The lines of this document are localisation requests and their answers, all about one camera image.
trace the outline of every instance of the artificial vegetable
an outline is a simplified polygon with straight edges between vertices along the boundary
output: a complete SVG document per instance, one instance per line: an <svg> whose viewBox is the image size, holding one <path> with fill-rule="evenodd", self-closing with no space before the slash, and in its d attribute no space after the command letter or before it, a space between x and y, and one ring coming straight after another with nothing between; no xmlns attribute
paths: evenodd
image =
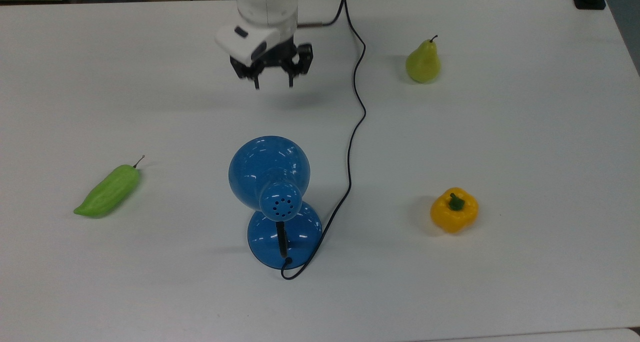
<svg viewBox="0 0 640 342"><path fill-rule="evenodd" d="M431 206L433 223L447 233L457 233L473 225L478 217L478 202L460 187L446 190Z"/></svg>
<svg viewBox="0 0 640 342"><path fill-rule="evenodd" d="M109 212L138 185L140 172L136 167L144 157L142 155L142 158L133 166L122 165L116 167L89 192L82 205L73 210L73 213L96 217Z"/></svg>

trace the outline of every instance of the white table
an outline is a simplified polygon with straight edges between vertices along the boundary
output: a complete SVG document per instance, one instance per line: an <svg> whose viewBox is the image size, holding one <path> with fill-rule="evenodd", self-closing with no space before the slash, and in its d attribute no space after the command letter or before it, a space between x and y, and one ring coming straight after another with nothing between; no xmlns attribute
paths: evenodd
<svg viewBox="0 0 640 342"><path fill-rule="evenodd" d="M302 0L327 21L337 0ZM346 187L359 50L300 30L288 88L238 80L213 35L232 1L13 6L0 14L0 340L409 341L640 325L640 79L608 9L571 0L350 0L368 43L354 188L311 266L250 253L227 168L276 134L326 221ZM435 34L418 85L404 59ZM111 215L72 213L146 154ZM459 236L427 210L480 203Z"/></svg>

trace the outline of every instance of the lamp base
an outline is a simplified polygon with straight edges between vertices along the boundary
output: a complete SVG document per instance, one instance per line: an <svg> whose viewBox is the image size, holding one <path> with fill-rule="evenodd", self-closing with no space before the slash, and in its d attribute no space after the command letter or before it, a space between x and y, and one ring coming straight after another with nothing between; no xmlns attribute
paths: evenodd
<svg viewBox="0 0 640 342"><path fill-rule="evenodd" d="M288 239L286 257L292 260L286 269L295 269L307 262L318 245L322 235L322 223L313 208L303 201L297 215L284 222L284 228ZM282 268L285 258L281 255L275 221L256 211L249 221L247 239L251 252L260 262L272 269Z"/></svg>

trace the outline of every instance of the pepper stem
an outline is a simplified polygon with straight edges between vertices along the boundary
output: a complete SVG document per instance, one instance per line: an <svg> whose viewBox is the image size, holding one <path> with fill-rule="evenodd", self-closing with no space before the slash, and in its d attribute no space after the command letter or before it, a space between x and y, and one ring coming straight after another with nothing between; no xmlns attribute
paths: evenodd
<svg viewBox="0 0 640 342"><path fill-rule="evenodd" d="M460 197L456 196L453 192L451 192L450 196L451 196L451 201L448 202L448 207L454 211L462 210L462 207L464 207L465 205L465 201Z"/></svg>
<svg viewBox="0 0 640 342"><path fill-rule="evenodd" d="M140 160L138 160L138 161L135 163L135 165L133 165L133 168L134 168L134 169L138 166L138 164L140 163L140 161L142 161L142 159L143 159L144 157L145 157L145 156L144 156L144 155L142 155L142 157L140 158Z"/></svg>

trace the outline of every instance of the bell pepper stem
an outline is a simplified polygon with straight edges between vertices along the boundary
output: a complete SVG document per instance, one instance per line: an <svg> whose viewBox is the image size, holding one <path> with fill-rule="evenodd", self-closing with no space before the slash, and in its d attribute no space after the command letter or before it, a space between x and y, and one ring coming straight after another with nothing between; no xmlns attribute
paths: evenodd
<svg viewBox="0 0 640 342"><path fill-rule="evenodd" d="M451 201L448 202L448 207L454 211L460 211L465 206L465 201L456 196L453 192L450 194Z"/></svg>

